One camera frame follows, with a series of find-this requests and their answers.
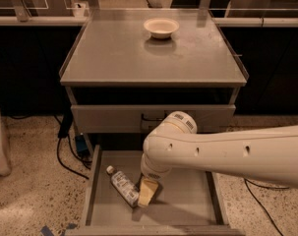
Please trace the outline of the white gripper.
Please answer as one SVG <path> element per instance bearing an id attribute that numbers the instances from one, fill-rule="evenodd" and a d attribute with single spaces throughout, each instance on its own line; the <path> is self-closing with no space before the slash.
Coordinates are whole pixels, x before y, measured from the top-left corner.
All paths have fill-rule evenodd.
<path id="1" fill-rule="evenodd" d="M 147 207 L 149 205 L 158 188 L 158 183 L 154 180 L 160 180 L 167 176 L 170 171 L 170 167 L 155 165 L 145 154 L 142 155 L 141 172 L 145 177 L 140 182 L 139 207 Z"/>

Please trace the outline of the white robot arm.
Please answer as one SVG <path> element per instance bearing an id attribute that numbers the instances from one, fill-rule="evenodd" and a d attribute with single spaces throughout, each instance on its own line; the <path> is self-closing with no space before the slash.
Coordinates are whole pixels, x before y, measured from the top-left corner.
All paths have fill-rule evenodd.
<path id="1" fill-rule="evenodd" d="M 298 125 L 199 134 L 187 113 L 170 113 L 144 140 L 142 174 L 158 181 L 173 168 L 199 169 L 298 189 Z"/>

